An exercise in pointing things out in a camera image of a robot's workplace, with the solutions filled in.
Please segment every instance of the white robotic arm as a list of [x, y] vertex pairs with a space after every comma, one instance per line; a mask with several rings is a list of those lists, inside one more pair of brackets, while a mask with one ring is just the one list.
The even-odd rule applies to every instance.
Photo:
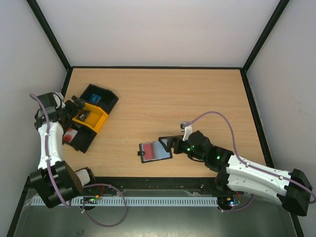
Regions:
[[[291, 178], [288, 171], [269, 168], [244, 158], [242, 159], [253, 166], [273, 172], [278, 176]], [[227, 184], [229, 189], [268, 198], [275, 204], [282, 205], [277, 195], [286, 195], [285, 187], [289, 186], [289, 181], [278, 179], [256, 169], [246, 167], [246, 165], [237, 159], [236, 155], [230, 157], [228, 164], [229, 166], [226, 167], [226, 172], [229, 174]]]
[[[94, 180], [91, 170], [87, 167], [74, 172], [64, 161], [63, 155], [63, 135], [70, 127], [72, 118], [84, 107], [84, 102], [72, 97], [74, 102], [68, 100], [64, 103], [60, 93], [47, 93], [32, 98], [41, 102], [42, 105], [39, 104], [44, 108], [35, 116], [35, 127], [40, 135], [41, 155], [38, 170], [30, 175], [30, 180], [46, 206], [52, 208], [61, 203], [59, 196], [64, 201], [77, 197], [81, 194], [83, 186]], [[47, 160], [52, 177], [48, 172]]]
[[204, 162], [206, 167], [218, 172], [215, 185], [219, 190], [251, 193], [267, 198], [293, 214], [307, 215], [313, 188], [302, 171], [294, 169], [289, 172], [266, 167], [232, 151], [213, 146], [200, 131], [193, 132], [194, 121], [180, 124], [183, 136], [158, 139], [166, 151], [170, 152], [173, 148], [175, 154], [186, 153], [190, 159]]

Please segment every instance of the white cable tray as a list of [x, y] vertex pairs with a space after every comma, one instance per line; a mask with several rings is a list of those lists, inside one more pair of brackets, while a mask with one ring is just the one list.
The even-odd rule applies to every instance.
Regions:
[[[125, 200], [127, 206], [217, 206], [217, 197], [125, 197]], [[71, 205], [78, 206], [82, 203], [83, 197], [76, 197], [72, 199]], [[124, 203], [121, 197], [102, 197], [102, 200], [93, 201], [93, 204], [86, 204], [86, 206], [95, 205], [124, 206]], [[31, 206], [45, 206], [45, 203], [36, 196]]]

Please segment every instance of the blue object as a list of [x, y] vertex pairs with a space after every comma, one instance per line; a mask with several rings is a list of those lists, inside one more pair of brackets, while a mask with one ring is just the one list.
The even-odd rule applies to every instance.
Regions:
[[99, 101], [101, 100], [101, 96], [93, 94], [90, 99], [89, 102], [97, 104]]

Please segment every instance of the red wire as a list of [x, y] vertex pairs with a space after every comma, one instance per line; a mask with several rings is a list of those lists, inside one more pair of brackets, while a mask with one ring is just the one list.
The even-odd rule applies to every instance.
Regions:
[[238, 192], [238, 191], [236, 191], [236, 196], [238, 197], [238, 199], [240, 200], [240, 203], [241, 203], [241, 197], [240, 197], [240, 195], [239, 195], [239, 192]]
[[103, 197], [103, 191], [104, 191], [104, 187], [103, 186], [98, 186], [99, 188], [101, 188], [101, 199]]

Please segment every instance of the black metal frame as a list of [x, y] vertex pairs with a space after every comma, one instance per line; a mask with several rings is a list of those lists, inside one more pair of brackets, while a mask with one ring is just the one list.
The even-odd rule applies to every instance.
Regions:
[[[41, 27], [43, 28], [44, 32], [46, 33], [49, 41], [51, 42], [53, 48], [55, 49], [58, 57], [60, 58], [61, 62], [63, 63], [65, 69], [67, 70], [67, 75], [63, 84], [63, 88], [61, 90], [62, 94], [65, 96], [69, 81], [73, 72], [74, 68], [116, 68], [116, 69], [226, 69], [226, 70], [240, 70], [240, 74], [242, 77], [242, 81], [244, 84], [244, 88], [246, 91], [246, 95], [248, 98], [249, 106], [252, 112], [253, 120], [257, 129], [260, 145], [262, 148], [262, 152], [265, 158], [266, 165], [269, 167], [274, 167], [274, 163], [270, 154], [270, 150], [267, 144], [267, 140], [262, 128], [261, 120], [258, 114], [258, 110], [254, 101], [254, 97], [251, 91], [251, 87], [249, 85], [249, 80], [247, 78], [247, 71], [249, 70], [251, 64], [255, 60], [257, 54], [259, 53], [261, 47], [263, 46], [264, 42], [268, 38], [270, 32], [272, 31], [273, 27], [277, 23], [279, 17], [283, 13], [284, 9], [286, 8], [287, 4], [290, 0], [280, 0], [276, 9], [274, 10], [271, 18], [269, 19], [267, 25], [265, 26], [262, 34], [260, 35], [257, 43], [255, 44], [254, 48], [252, 49], [248, 59], [246, 60], [244, 66], [240, 67], [141, 67], [141, 66], [131, 66], [131, 67], [124, 67], [124, 66], [71, 66], [63, 53], [62, 48], [60, 47], [53, 31], [51, 30], [45, 16], [43, 15], [38, 3], [36, 0], [26, 0], [30, 5], [34, 15], [38, 19]], [[135, 177], [128, 177], [128, 178], [117, 178], [117, 177], [96, 177], [98, 183], [111, 183], [114, 186], [120, 187], [124, 186], [124, 188], [128, 189], [180, 189], [180, 190], [188, 190], [188, 191], [195, 191], [200, 192], [203, 194], [213, 194], [218, 197], [229, 195], [229, 193], [223, 194], [216, 190], [214, 186], [215, 178], [135, 178]], [[21, 194], [21, 198], [19, 200], [18, 206], [16, 208], [9, 232], [7, 236], [13, 236], [20, 212], [22, 210], [23, 204], [25, 202], [26, 193], [28, 189], [31, 188], [31, 183], [29, 179], [26, 182], [26, 185], [23, 189]], [[303, 231], [300, 226], [298, 217], [296, 215], [292, 215], [292, 221], [294, 224], [294, 228], [296, 231], [297, 236], [303, 237]]]

